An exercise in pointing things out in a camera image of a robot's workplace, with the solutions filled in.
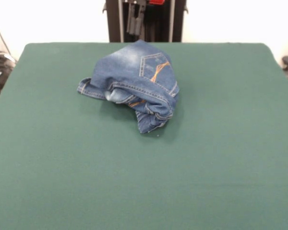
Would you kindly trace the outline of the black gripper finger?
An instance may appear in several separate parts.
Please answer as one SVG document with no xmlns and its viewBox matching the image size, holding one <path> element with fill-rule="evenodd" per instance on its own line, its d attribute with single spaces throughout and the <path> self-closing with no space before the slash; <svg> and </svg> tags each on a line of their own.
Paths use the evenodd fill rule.
<svg viewBox="0 0 288 230">
<path fill-rule="evenodd" d="M 129 4 L 129 11 L 128 11 L 128 21 L 127 21 L 127 33 L 134 34 L 135 32 L 135 5 Z"/>
<path fill-rule="evenodd" d="M 136 36 L 139 36 L 141 33 L 141 27 L 144 21 L 144 4 L 139 5 L 138 15 L 136 18 L 136 25 L 135 25 L 135 31 L 134 34 Z"/>
</svg>

